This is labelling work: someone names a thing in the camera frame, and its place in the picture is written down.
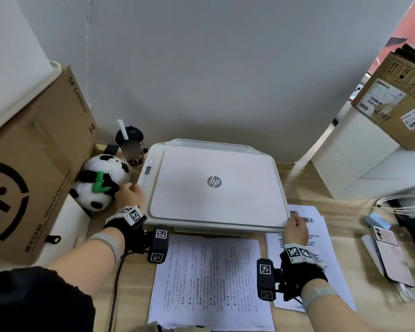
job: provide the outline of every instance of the white straw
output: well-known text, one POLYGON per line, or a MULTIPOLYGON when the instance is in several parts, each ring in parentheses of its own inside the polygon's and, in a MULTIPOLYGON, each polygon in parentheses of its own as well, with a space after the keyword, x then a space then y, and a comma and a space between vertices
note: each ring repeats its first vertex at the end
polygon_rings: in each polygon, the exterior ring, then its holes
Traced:
POLYGON ((122 119, 118 119, 117 121, 118 121, 118 123, 120 125, 120 130, 122 131, 123 138, 125 140, 129 140, 129 138, 127 137, 126 129, 125 129, 124 124, 123 124, 123 120, 122 119))

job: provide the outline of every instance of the forearm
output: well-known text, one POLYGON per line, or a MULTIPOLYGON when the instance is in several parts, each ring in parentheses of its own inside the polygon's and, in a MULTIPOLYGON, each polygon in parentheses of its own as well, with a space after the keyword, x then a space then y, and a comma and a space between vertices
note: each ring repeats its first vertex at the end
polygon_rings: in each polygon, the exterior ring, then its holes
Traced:
MULTIPOLYGON (((116 238, 124 250, 123 234, 109 227, 101 231, 116 238)), ((46 268, 55 270, 67 283, 93 296, 115 267, 114 253, 100 240, 89 240, 46 268)))
MULTIPOLYGON (((314 288, 330 287, 322 279, 306 283, 301 291, 305 298, 314 288)), ((308 308, 308 316, 315 332, 370 332, 371 329, 361 320, 340 297, 326 295, 318 298, 308 308)))

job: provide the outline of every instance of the sf express logo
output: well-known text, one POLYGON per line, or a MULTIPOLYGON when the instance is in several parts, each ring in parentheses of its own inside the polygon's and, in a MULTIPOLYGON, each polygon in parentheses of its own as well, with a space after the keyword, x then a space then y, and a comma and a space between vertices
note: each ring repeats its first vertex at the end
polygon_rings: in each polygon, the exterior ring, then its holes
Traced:
MULTIPOLYGON (((20 206, 18 206, 18 210, 15 214, 15 217, 12 219, 9 226, 3 232, 0 233, 0 241, 5 241, 15 231, 18 224, 22 220, 23 215, 25 214, 26 208, 28 206, 29 190, 22 176, 20 176, 20 174, 10 166, 7 166, 4 163, 0 163, 0 173, 11 178, 11 180, 16 184, 18 189, 20 189, 22 195, 20 206)), ((5 187, 3 180, 0 179, 0 212, 3 213, 8 213, 11 210, 11 208, 14 208, 5 203, 1 198, 1 196, 6 195, 8 188, 5 187)))

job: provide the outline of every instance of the black cable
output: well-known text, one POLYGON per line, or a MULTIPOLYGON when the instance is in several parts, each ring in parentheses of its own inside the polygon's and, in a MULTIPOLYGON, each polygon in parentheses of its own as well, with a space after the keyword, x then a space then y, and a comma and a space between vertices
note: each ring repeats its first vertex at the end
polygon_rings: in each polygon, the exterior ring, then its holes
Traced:
POLYGON ((109 318, 109 329, 108 329, 108 332, 111 332, 112 331, 112 322, 114 321, 114 313, 116 311, 117 288, 118 288, 118 285, 119 285, 120 272, 122 270, 122 266, 123 266, 123 262, 124 262, 125 258, 128 255, 130 255, 130 254, 133 254, 133 251, 122 255, 121 261, 120 261, 120 265, 119 265, 119 269, 117 270, 116 282, 114 284, 114 300, 112 301, 111 318, 109 318))

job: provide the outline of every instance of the hand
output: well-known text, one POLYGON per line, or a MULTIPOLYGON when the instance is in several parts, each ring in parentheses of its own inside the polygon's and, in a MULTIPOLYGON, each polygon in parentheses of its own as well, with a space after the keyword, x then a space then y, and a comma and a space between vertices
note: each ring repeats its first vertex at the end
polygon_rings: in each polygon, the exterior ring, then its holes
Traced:
POLYGON ((297 243, 305 246, 309 241, 309 231, 306 222, 300 216, 293 215, 289 218, 288 224, 283 232, 283 245, 297 243))
POLYGON ((117 210, 126 206, 139 206, 140 211, 145 212, 146 197, 138 184, 132 186, 132 183, 127 183, 120 186, 115 198, 117 210))

